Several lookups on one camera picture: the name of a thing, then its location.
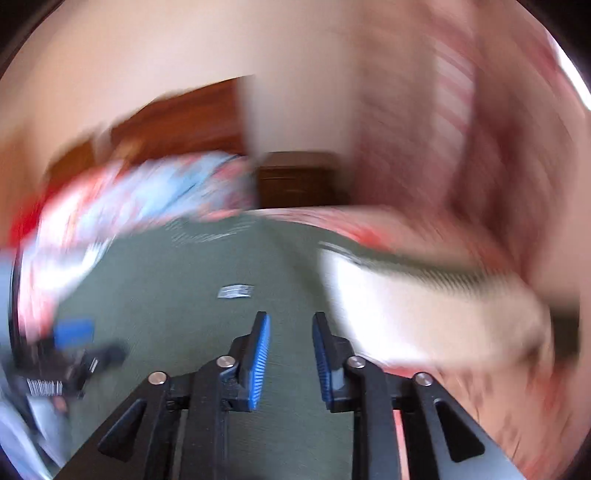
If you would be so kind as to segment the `green knitted sweater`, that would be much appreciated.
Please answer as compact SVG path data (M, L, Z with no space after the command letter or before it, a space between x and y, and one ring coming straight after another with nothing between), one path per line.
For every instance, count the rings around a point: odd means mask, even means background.
M408 254L468 267L500 260L493 249L475 253L449 235L348 238L253 215L176 221L120 238L57 310L64 320L91 319L98 342L118 340L130 350L71 406L74 446L149 373L193 371L249 331L263 310L273 338L262 406L231 417L231 459L252 479L348 478L352 423L322 407L311 347L311 317L328 304L318 278L324 240L377 258Z

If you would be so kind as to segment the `wooden headboard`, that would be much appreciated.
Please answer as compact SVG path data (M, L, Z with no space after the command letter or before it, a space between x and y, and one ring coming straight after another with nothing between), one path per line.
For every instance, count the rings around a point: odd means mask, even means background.
M50 188L117 156L127 166L147 160L221 150L247 153L242 93L236 77L160 97L126 119L75 143L45 172Z

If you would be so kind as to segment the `light blue floral pillow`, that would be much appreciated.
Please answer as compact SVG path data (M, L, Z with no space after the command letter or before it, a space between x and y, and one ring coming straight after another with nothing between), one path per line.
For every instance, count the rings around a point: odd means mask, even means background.
M79 175L37 209L22 239L19 331L29 341L52 328L72 293L119 236L174 219L212 217L256 205L249 158L206 152L125 167L107 163Z

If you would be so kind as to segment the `floral pink bed sheet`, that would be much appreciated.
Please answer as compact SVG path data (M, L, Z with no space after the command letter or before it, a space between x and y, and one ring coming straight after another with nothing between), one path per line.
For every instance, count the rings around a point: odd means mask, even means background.
M394 374L430 372L527 478L566 470L578 347L560 344L552 310L486 234L386 208L266 209L263 217L337 235L321 248L322 286L363 356Z

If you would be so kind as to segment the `dark wooden nightstand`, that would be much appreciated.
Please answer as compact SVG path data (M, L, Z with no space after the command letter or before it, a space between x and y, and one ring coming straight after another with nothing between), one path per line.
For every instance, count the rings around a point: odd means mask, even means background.
M329 151L279 151L256 168L260 209L346 205L342 161Z

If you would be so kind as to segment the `pink floral curtain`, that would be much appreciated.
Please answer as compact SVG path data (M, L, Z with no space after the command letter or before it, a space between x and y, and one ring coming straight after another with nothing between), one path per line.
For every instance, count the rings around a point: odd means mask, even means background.
M443 217L532 275L586 113L517 1L360 1L353 199Z

